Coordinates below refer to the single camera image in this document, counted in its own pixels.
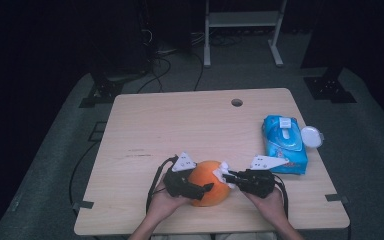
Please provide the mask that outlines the white wet wipe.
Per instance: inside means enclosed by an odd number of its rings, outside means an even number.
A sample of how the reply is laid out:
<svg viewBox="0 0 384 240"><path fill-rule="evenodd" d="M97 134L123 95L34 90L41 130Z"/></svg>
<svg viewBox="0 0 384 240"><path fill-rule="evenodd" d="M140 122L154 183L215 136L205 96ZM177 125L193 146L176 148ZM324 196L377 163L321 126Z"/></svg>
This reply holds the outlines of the white wet wipe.
<svg viewBox="0 0 384 240"><path fill-rule="evenodd" d="M227 185L230 189L234 189L235 185L233 183L228 183L227 178L233 177L233 174L229 172L229 165L227 162L223 161L214 171L213 175L223 184Z"/></svg>

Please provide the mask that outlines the blue wet wipes pack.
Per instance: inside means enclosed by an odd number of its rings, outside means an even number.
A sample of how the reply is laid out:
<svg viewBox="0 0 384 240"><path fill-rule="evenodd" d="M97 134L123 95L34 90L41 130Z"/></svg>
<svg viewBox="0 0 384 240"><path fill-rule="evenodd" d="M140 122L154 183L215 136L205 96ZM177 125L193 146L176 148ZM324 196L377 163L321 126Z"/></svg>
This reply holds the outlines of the blue wet wipes pack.
<svg viewBox="0 0 384 240"><path fill-rule="evenodd" d="M282 174L304 175L308 156L307 148L323 144L323 134L313 126L300 128L296 118L268 115L262 125L266 154L283 158L287 163L272 167L271 171Z"/></svg>

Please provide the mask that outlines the person's left hand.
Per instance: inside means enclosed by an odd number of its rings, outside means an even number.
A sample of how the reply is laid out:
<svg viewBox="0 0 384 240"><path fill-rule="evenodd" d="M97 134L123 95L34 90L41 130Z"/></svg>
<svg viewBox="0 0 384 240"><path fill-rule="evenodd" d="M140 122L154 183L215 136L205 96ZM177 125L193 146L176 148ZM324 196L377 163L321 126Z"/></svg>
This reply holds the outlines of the person's left hand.
<svg viewBox="0 0 384 240"><path fill-rule="evenodd" d="M185 197L172 197L164 185L158 186L152 194L147 216L157 223L171 216L180 206L189 203Z"/></svg>

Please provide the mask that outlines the grey tape strip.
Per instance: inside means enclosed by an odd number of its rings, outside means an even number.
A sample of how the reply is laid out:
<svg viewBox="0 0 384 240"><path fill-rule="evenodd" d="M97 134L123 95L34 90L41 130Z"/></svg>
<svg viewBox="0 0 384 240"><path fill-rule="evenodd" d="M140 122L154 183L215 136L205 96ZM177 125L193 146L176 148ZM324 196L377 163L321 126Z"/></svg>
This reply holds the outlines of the grey tape strip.
<svg viewBox="0 0 384 240"><path fill-rule="evenodd" d="M349 199L346 196L340 195L340 194L326 194L325 198L328 202L339 201L342 204L348 204L349 203Z"/></svg>
<svg viewBox="0 0 384 240"><path fill-rule="evenodd" d="M81 208L92 209L93 205L94 203L90 201L74 202L72 204L72 209L73 210L80 210Z"/></svg>

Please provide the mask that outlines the white metal stand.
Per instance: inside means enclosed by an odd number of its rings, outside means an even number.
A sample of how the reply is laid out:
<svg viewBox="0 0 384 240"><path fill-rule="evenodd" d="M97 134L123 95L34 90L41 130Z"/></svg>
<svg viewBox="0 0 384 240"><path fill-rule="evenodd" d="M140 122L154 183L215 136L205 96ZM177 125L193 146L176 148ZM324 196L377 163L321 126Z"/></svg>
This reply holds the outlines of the white metal stand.
<svg viewBox="0 0 384 240"><path fill-rule="evenodd" d="M211 12L210 0L205 3L205 27L203 65L211 66L210 30L212 28L273 27L274 33L268 40L272 57L277 67L284 65L277 48L278 37L284 19L288 0L281 0L278 10L254 12Z"/></svg>

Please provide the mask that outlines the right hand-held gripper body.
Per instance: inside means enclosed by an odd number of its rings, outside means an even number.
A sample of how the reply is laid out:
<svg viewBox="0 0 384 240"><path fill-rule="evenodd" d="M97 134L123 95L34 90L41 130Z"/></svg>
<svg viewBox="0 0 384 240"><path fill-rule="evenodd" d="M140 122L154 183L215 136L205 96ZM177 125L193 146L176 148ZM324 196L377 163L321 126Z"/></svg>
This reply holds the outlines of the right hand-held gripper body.
<svg viewBox="0 0 384 240"><path fill-rule="evenodd" d="M239 173L242 178L240 190L260 198L266 198L278 186L287 195L283 180L271 172L272 168L288 163L285 158L256 155L248 169Z"/></svg>

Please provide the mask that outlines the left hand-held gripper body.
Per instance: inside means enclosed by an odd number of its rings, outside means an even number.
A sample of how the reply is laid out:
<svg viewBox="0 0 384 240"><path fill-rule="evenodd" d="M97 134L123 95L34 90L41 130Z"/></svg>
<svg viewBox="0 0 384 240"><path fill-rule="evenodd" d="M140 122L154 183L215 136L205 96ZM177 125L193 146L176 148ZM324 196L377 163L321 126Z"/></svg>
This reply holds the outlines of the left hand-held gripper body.
<svg viewBox="0 0 384 240"><path fill-rule="evenodd" d="M172 197L183 196L194 200L203 198L204 188L188 180L196 166L197 164L186 152L174 157L174 164L163 178L166 190Z"/></svg>

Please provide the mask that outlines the orange plush toy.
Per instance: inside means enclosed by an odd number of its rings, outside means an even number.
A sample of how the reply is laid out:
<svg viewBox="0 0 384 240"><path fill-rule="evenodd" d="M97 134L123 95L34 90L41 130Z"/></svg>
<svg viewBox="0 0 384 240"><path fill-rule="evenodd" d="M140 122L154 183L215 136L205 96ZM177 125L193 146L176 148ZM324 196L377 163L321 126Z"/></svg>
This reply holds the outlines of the orange plush toy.
<svg viewBox="0 0 384 240"><path fill-rule="evenodd" d="M208 160L197 164L196 168L189 175L190 183L203 187L206 184L213 183L213 187L206 192L201 200L193 200L194 207L212 207L223 202L230 194L231 188L221 181L222 173L220 166L225 163Z"/></svg>

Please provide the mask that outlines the black stand with flat base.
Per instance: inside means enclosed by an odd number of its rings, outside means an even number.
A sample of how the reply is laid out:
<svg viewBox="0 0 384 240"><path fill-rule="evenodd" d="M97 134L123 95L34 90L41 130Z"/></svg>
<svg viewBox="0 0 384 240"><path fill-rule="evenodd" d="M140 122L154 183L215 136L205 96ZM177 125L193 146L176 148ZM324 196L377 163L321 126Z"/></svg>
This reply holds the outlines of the black stand with flat base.
<svg viewBox="0 0 384 240"><path fill-rule="evenodd" d="M339 81L347 59L344 23L336 1L322 0L315 28L301 64L302 68L326 68L321 76L304 78L315 100L330 100L332 103L356 102L353 95Z"/></svg>
<svg viewBox="0 0 384 240"><path fill-rule="evenodd" d="M92 108L97 104L113 103L121 94L125 84L140 79L147 74L146 70L124 70L104 67L95 60L87 63L93 85L88 95L80 102L80 108Z"/></svg>

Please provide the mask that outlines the black floor frame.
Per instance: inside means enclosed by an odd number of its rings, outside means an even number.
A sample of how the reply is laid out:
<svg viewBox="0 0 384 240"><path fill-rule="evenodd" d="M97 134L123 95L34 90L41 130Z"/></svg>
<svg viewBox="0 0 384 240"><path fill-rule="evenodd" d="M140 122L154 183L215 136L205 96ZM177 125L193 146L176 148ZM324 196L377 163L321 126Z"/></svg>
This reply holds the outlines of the black floor frame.
<svg viewBox="0 0 384 240"><path fill-rule="evenodd" d="M89 134L88 141L89 142L100 142L103 138L107 122L106 121L97 121L91 133Z"/></svg>

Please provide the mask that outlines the person's right hand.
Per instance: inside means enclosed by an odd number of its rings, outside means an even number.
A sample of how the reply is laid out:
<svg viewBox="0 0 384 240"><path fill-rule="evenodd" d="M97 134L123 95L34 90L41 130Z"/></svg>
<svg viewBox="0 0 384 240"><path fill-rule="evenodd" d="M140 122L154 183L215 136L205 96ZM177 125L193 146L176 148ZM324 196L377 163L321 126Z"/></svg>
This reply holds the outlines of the person's right hand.
<svg viewBox="0 0 384 240"><path fill-rule="evenodd" d="M286 220L281 192L275 188L265 198L260 198L250 193L245 196L255 205L262 217L273 227L280 227Z"/></svg>

